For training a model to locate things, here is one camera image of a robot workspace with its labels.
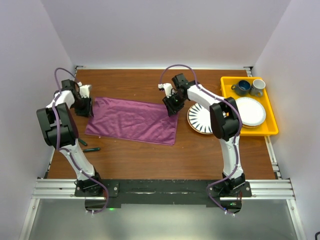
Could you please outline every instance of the dish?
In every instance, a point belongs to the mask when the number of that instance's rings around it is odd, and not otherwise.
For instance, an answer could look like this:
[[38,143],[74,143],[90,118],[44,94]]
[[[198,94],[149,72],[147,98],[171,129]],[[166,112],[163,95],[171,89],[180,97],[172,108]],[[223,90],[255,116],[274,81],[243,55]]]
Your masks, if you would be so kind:
[[244,127],[255,128],[266,120],[266,110],[257,100],[240,97],[235,100]]
[[201,134],[213,134],[210,122],[210,112],[199,103],[191,106],[187,113],[190,126]]
[[[243,77],[243,76],[223,76],[221,77],[221,91],[222,96],[225,98],[232,97],[234,99],[238,99],[239,96],[231,89],[233,84],[236,84],[240,80],[247,80],[250,84],[253,83],[254,80],[261,79],[261,77]],[[279,133],[279,129],[277,126],[277,121],[274,116],[271,103],[269,101],[268,93],[266,89],[263,89],[263,96],[244,96],[250,97],[252,99],[257,100],[265,109],[266,118],[265,121],[259,127],[243,127],[241,129],[240,136],[271,136],[277,135]]]

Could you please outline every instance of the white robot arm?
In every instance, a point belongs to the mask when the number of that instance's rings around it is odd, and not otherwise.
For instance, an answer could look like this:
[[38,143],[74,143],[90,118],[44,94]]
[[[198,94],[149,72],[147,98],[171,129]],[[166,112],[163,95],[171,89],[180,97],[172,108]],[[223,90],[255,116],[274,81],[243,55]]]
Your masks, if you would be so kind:
[[[183,74],[176,75],[172,79],[175,89],[170,83],[159,84],[158,89],[165,92],[163,102],[168,110],[168,115],[176,114],[184,106],[184,101],[195,101],[202,107],[210,111],[211,129],[213,134],[219,139],[222,155],[223,155],[223,174],[225,178],[232,174],[237,164],[236,171],[228,179],[228,187],[233,190],[245,183],[244,171],[241,167],[240,158],[237,162],[237,155],[239,155],[239,136],[236,137],[234,143],[234,136],[239,129],[239,121],[235,113],[223,102],[217,99],[224,99],[205,88],[201,84],[196,86],[195,81],[187,81]],[[236,102],[233,98],[224,99],[232,104],[237,109]]]
[[[61,152],[75,171],[77,187],[83,192],[87,191],[90,195],[95,196],[101,193],[101,188],[92,182],[89,177],[98,182],[101,181],[101,178],[80,148],[78,129],[69,110],[74,108],[77,115],[93,116],[90,90],[91,85],[64,80],[62,81],[61,93],[56,92],[54,100],[45,108],[37,110],[36,114],[45,142]],[[59,122],[56,121],[53,105],[58,113]]]

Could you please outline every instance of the plate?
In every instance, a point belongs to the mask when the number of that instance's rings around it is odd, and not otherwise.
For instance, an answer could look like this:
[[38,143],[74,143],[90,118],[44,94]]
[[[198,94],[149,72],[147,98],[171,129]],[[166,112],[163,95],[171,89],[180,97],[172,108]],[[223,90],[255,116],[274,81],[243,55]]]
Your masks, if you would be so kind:
[[266,110],[257,100],[240,97],[235,100],[244,127],[255,128],[266,120]]
[[201,134],[213,134],[210,122],[210,112],[199,103],[191,106],[187,113],[190,126]]

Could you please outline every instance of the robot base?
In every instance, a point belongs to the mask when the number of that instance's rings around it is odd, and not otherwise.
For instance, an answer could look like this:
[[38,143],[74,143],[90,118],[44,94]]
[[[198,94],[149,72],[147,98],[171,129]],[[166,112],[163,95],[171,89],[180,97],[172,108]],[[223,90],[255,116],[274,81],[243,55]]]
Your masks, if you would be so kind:
[[[208,208],[217,205],[208,197],[206,187],[215,180],[135,180],[135,179],[103,179],[102,183],[109,191],[107,208],[121,208],[122,204],[157,204],[157,205],[206,205]],[[249,182],[224,194],[223,197],[251,197]],[[210,190],[210,194],[227,210],[240,211],[241,200],[223,200],[220,192]],[[88,193],[76,190],[75,197],[89,197]],[[104,199],[87,199],[87,209],[99,209],[105,204]]]

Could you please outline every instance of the black and white plate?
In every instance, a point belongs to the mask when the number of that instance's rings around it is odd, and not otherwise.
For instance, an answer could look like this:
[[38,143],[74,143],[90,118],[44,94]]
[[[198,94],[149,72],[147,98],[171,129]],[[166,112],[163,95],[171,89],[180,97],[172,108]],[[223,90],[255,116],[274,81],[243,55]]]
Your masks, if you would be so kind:
[[196,103],[189,108],[187,119],[190,126],[201,134],[213,134],[210,123],[210,112]]

